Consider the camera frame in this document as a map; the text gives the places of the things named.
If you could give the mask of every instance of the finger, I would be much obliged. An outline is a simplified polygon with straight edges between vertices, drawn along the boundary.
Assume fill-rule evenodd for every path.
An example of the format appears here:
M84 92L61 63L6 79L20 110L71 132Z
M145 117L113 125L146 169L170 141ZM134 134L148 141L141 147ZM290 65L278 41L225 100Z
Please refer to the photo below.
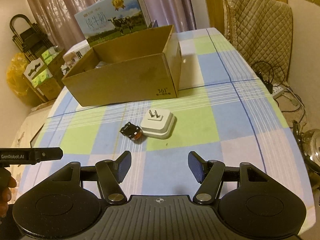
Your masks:
M8 182L8 187L16 187L17 182L13 177L10 177L9 182Z
M10 189L9 188L5 188L2 191L1 196L2 196L2 201L9 202L11 200L11 197L12 197Z
M0 202L0 217L4 218L9 209L7 202Z

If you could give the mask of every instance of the stainless steel pot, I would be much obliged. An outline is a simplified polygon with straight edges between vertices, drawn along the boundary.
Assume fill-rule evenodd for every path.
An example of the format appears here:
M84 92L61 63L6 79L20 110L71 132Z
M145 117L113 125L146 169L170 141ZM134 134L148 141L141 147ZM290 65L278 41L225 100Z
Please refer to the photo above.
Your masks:
M293 135L300 148L305 164L320 175L320 129L300 133L300 125L293 121Z

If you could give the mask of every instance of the checkered tablecloth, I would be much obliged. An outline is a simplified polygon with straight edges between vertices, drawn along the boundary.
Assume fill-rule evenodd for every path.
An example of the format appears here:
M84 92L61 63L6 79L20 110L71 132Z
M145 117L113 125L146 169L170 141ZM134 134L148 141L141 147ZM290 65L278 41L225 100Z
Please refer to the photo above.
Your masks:
M27 166L18 195L71 161L94 165L132 153L132 166L121 184L125 194L191 197L199 187L187 156L227 166L250 162L298 195L307 207L303 231L315 223L308 175L281 111L251 68L216 29L179 33L183 54L179 97L100 107L81 107L64 88L42 128L36 147L61 147L59 161ZM119 133L128 121L139 125L151 107L177 117L166 140L130 141ZM95 183L85 183L99 195ZM226 183L222 195L234 189Z

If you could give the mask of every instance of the chair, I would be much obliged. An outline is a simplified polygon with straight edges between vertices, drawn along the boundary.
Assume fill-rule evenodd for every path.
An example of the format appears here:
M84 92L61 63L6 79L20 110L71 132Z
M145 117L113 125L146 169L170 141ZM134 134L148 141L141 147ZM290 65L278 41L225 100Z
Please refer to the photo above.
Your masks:
M259 66L264 79L268 80L272 65L272 83L286 83L292 44L290 6L276 0L223 0L223 7L224 36L251 67L259 61L268 63Z

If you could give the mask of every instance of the pink curtain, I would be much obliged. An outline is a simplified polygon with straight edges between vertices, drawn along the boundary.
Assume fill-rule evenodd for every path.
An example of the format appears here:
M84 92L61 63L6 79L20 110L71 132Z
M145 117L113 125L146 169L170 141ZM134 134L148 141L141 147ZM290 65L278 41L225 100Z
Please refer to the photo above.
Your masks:
M84 40L74 14L97 0L28 0L36 21L56 45L66 50ZM177 32L189 30L182 0L145 0L151 20L173 24Z

